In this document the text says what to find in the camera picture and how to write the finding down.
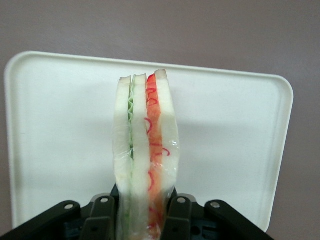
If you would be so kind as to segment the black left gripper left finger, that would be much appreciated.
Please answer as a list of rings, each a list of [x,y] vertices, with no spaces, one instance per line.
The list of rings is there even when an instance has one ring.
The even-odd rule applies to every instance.
[[[95,195],[81,207],[66,200],[2,235],[2,240],[115,240],[119,191]]]

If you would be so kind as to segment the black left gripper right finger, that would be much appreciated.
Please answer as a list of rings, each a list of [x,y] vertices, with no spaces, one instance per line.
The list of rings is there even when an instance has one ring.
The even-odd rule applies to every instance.
[[[222,200],[204,206],[173,191],[161,240],[271,240],[272,237]]]

